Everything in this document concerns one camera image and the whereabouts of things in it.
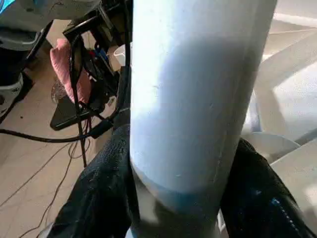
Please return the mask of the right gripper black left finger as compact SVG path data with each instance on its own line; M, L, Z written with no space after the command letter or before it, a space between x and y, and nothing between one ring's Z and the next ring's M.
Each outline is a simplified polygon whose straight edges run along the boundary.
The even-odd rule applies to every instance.
M130 126L117 128L81 172L50 238L123 238L139 207L130 165Z

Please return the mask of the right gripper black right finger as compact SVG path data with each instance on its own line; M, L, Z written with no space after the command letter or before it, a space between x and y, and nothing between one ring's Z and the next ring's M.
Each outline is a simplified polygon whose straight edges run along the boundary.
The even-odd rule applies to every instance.
M315 238L267 160L239 140L220 209L231 238Z

